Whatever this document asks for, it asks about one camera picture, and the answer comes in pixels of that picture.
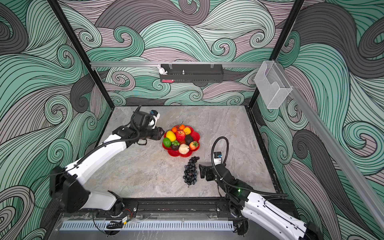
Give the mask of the green fake lime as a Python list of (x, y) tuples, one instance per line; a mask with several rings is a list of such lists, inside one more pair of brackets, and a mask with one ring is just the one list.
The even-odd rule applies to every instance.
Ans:
[(165, 148), (170, 148), (171, 147), (171, 145), (172, 145), (172, 141), (169, 139), (169, 138), (164, 138), (163, 139), (163, 145), (164, 145), (164, 147)]

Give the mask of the yellow fake lemon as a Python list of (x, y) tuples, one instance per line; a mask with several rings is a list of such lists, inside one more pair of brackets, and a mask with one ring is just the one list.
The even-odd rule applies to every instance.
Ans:
[(173, 131), (167, 131), (166, 138), (168, 138), (171, 142), (174, 142), (177, 140), (177, 137)]

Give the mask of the dark purple fake grapes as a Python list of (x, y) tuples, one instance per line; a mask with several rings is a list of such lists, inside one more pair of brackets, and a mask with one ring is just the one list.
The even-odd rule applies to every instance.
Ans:
[(188, 163), (185, 165), (183, 179), (187, 185), (195, 185), (197, 182), (197, 161), (200, 157), (192, 157), (189, 159)]

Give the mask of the dark brown fake avocado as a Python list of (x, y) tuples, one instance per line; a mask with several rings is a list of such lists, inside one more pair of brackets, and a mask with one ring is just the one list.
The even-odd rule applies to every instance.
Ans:
[(175, 141), (172, 142), (171, 149), (172, 149), (173, 151), (178, 151), (178, 150), (179, 150), (179, 147), (180, 147), (180, 143), (179, 143), (177, 140), (175, 140)]

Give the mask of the red fake wrinkled fruit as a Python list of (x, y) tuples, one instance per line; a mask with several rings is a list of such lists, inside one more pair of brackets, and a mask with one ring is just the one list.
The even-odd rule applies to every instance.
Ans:
[(176, 133), (176, 138), (177, 138), (177, 141), (178, 142), (183, 142), (185, 141), (185, 138), (186, 138), (186, 133), (183, 131), (183, 130), (178, 130)]

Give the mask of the red fake strawberry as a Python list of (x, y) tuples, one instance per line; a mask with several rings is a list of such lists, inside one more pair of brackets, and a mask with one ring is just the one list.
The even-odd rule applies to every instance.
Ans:
[(195, 151), (196, 149), (198, 149), (200, 146), (199, 142), (197, 141), (193, 141), (189, 144), (189, 149), (190, 151)]

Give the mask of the small yellow fake pear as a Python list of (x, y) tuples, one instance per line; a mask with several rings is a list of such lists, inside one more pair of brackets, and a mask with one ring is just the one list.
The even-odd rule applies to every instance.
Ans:
[(185, 133), (186, 135), (190, 135), (191, 132), (192, 132), (191, 128), (189, 128), (189, 127), (185, 127), (185, 128), (183, 129), (183, 131), (184, 131), (184, 133)]

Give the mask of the cream fake pear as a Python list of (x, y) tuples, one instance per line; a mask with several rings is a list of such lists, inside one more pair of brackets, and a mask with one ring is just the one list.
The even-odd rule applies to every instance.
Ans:
[(178, 151), (181, 155), (186, 155), (189, 153), (190, 147), (187, 144), (180, 144)]

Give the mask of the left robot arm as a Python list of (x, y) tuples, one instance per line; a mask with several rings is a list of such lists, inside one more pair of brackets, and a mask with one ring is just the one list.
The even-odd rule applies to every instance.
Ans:
[(66, 167), (55, 167), (50, 173), (50, 197), (66, 213), (84, 209), (102, 210), (113, 218), (124, 211), (123, 198), (112, 191), (97, 192), (85, 189), (89, 178), (112, 157), (140, 140), (160, 140), (165, 131), (160, 127), (145, 127), (136, 132), (120, 126), (92, 152)]

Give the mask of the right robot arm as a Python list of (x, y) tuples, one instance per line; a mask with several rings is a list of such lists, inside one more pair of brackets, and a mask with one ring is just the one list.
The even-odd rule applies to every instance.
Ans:
[(201, 178), (215, 181), (229, 201), (231, 214), (239, 221), (240, 229), (245, 228), (249, 221), (260, 225), (279, 240), (323, 240), (320, 228), (312, 223), (305, 223), (285, 213), (271, 200), (280, 200), (282, 195), (262, 193), (254, 190), (245, 182), (232, 176), (224, 164), (213, 166), (199, 165)]

